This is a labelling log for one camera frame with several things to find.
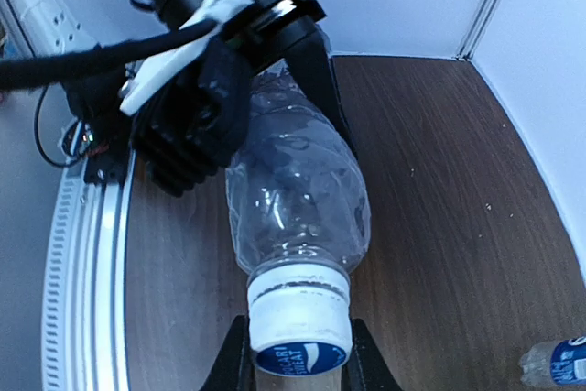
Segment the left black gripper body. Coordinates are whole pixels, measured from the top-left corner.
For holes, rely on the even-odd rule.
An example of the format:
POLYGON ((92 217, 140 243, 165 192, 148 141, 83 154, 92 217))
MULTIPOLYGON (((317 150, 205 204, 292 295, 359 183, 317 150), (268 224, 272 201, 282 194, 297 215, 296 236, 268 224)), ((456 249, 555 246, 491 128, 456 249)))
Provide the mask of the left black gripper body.
POLYGON ((314 32, 324 16, 317 0, 255 0, 223 20, 219 36, 137 114, 137 133, 246 134, 253 78, 286 61, 287 51, 314 32))

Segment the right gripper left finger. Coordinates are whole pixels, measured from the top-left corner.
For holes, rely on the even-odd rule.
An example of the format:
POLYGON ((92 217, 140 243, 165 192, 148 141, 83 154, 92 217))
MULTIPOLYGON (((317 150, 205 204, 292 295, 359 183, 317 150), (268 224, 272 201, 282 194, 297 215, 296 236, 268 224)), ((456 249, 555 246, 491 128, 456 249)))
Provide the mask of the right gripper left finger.
POLYGON ((250 350, 248 319, 238 315, 223 340, 200 391, 253 391, 255 368, 250 350))

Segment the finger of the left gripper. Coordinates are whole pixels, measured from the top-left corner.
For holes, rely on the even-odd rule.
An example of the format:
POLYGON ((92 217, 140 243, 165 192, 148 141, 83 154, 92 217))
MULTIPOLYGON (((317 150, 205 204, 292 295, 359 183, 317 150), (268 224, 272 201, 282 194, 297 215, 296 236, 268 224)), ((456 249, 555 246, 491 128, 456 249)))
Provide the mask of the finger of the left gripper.
POLYGON ((357 156, 352 131, 342 109, 342 100, 330 56, 330 41, 320 27, 286 53, 288 71, 306 97, 330 120, 357 156))

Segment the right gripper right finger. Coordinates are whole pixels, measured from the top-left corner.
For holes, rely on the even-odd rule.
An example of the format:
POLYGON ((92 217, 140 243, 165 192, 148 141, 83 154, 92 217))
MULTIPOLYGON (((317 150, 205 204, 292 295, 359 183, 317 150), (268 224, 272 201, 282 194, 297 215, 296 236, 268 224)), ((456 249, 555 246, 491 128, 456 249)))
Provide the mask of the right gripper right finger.
POLYGON ((342 391, 401 391, 362 319, 352 319, 353 347, 342 368, 342 391))

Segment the clear bottle white cap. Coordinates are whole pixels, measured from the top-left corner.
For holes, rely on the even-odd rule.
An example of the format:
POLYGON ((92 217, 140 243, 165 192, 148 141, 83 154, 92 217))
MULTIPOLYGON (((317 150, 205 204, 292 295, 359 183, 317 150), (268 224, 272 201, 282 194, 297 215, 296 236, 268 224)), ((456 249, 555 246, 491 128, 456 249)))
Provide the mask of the clear bottle white cap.
POLYGON ((273 375, 327 373, 353 347, 349 276, 371 240, 364 176, 284 61, 254 77, 250 105, 225 183, 253 359, 273 375))

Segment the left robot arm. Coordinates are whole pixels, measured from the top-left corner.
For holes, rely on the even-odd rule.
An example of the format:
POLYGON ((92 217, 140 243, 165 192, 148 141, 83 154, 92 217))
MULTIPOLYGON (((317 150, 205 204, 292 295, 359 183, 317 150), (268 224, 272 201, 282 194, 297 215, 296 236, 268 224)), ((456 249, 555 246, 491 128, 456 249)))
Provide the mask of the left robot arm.
POLYGON ((63 85, 100 143, 131 125, 149 161, 225 167, 248 131, 250 82, 284 60, 343 139, 350 134, 320 33, 317 0, 148 0, 166 34, 6 61, 1 88, 63 85))

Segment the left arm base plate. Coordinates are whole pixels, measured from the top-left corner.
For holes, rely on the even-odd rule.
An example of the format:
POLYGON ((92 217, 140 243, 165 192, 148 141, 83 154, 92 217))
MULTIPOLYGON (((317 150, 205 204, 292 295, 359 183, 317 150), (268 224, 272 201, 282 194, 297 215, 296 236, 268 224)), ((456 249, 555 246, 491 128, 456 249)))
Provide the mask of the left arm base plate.
POLYGON ((61 85, 74 116, 73 126, 81 130, 81 144, 63 150, 64 160, 50 157, 40 138, 40 113, 49 86, 40 89, 33 116, 33 137, 38 153, 53 168, 68 169, 88 161, 90 171, 85 181, 122 182, 127 174, 128 143, 131 119, 120 111, 119 90, 123 74, 98 75, 61 85))

